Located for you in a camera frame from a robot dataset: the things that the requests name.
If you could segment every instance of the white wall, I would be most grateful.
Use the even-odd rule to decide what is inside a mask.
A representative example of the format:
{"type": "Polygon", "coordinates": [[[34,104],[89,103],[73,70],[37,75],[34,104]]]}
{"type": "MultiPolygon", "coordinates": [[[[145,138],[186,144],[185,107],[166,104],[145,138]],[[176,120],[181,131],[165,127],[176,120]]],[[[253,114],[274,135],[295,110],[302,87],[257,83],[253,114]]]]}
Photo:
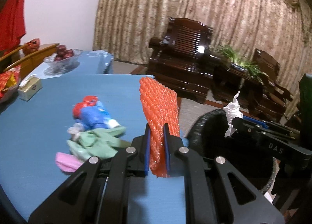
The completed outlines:
{"type": "Polygon", "coordinates": [[[98,0],[25,0],[21,43],[40,38],[42,44],[92,50],[97,5],[98,0]]]}

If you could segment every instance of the orange foam net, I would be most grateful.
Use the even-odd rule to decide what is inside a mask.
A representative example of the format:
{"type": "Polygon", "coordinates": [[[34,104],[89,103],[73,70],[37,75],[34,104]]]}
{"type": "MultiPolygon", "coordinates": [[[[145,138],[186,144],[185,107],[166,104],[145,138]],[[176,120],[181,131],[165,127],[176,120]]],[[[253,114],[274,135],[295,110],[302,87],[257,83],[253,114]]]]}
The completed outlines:
{"type": "Polygon", "coordinates": [[[165,163],[163,125],[171,135],[180,136],[177,93],[150,77],[140,79],[143,112],[151,129],[149,167],[154,175],[168,177],[165,163]]]}

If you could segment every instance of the gold patterned curtain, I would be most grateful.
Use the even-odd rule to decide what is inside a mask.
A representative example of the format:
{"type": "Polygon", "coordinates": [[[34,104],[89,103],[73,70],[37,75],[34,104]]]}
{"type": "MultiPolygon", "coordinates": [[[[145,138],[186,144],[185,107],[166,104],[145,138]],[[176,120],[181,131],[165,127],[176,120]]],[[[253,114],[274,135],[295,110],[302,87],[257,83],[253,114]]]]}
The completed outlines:
{"type": "Polygon", "coordinates": [[[122,61],[147,64],[152,36],[161,37],[169,17],[187,17],[214,28],[212,45],[230,44],[251,58],[255,48],[281,65],[278,82],[299,99],[298,82],[312,72],[312,11],[305,0],[99,0],[95,50],[122,61]]]}

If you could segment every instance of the triangular cutout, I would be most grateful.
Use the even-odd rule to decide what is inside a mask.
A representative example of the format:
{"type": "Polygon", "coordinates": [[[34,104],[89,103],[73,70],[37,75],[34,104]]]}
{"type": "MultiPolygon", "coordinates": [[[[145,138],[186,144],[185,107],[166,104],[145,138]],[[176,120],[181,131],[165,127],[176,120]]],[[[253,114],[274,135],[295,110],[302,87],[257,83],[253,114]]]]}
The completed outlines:
{"type": "Polygon", "coordinates": [[[244,205],[255,200],[255,195],[249,189],[247,189],[233,173],[228,173],[227,175],[229,177],[238,204],[244,205]]]}
{"type": "Polygon", "coordinates": [[[66,202],[70,205],[75,205],[87,177],[86,172],[81,172],[61,193],[60,193],[60,200],[66,202]]]}

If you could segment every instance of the tissue box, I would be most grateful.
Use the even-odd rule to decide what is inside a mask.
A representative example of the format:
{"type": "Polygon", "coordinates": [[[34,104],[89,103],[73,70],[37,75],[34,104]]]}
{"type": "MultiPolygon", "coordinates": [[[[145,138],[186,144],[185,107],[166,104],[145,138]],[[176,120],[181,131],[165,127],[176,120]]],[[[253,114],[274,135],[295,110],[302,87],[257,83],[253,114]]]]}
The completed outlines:
{"type": "Polygon", "coordinates": [[[42,88],[39,78],[30,78],[26,85],[18,88],[19,96],[24,101],[29,101],[42,88]]]}

